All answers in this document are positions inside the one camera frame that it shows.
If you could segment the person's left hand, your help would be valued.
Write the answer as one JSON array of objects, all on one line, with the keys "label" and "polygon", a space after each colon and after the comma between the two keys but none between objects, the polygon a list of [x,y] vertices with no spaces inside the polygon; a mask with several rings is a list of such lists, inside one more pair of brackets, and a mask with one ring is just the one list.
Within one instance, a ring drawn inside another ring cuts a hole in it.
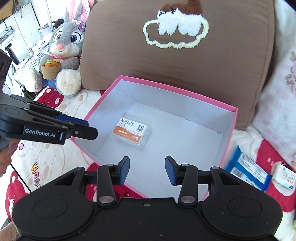
[{"label": "person's left hand", "polygon": [[11,157],[16,151],[20,140],[13,139],[9,143],[8,147],[0,152],[0,177],[2,177],[7,170],[7,167],[11,164]]}]

